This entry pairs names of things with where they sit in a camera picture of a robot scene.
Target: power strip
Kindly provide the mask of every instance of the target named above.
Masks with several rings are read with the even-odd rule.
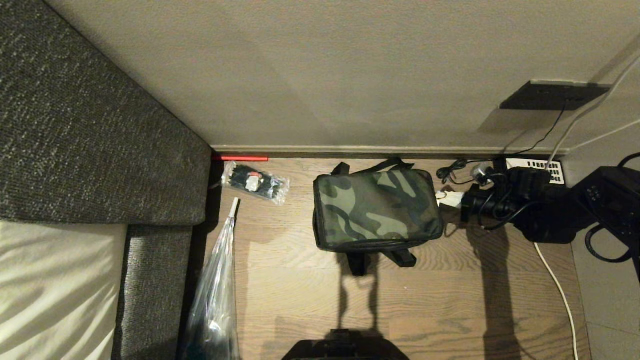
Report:
[[[546,160],[518,158],[506,158],[502,160],[504,160],[506,170],[514,167],[528,167],[543,170],[545,166],[547,166]],[[560,161],[551,161],[551,164],[549,164],[549,168],[547,169],[547,171],[551,173],[551,184],[564,185],[564,172],[562,170],[562,164],[560,163]]]

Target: plastic bag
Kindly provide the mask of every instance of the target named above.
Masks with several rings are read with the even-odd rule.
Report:
[[[284,204],[289,192],[288,178],[238,164],[235,161],[229,161],[225,165],[222,185],[271,200],[277,205]]]
[[[238,198],[198,282],[182,359],[239,359],[234,276],[234,226]]]

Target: camouflage bag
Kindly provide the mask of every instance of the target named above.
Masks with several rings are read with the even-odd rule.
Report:
[[[391,167],[388,172],[379,172]],[[341,163],[314,181],[314,234],[320,249],[344,252],[354,275],[366,273],[365,254],[382,252],[413,267],[409,248],[441,237],[442,217],[431,175],[390,159],[349,174]]]

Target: beige wall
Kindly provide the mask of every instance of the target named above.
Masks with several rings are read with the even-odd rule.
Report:
[[[616,166],[625,156],[640,151],[640,124],[597,142],[564,158],[568,182],[575,184],[600,166]],[[640,159],[628,167],[640,170]],[[637,359],[640,354],[640,286],[631,261],[608,264],[594,258],[584,245],[586,231],[573,242],[594,360]],[[594,248],[603,256],[616,258],[626,247],[606,231],[593,238]]]
[[[637,0],[47,2],[219,149],[522,149],[557,113],[504,99],[610,83],[640,45]],[[640,111],[638,79],[566,147]]]

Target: white bedsheet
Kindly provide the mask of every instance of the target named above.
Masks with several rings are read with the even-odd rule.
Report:
[[[109,359],[125,237],[0,222],[0,359]]]

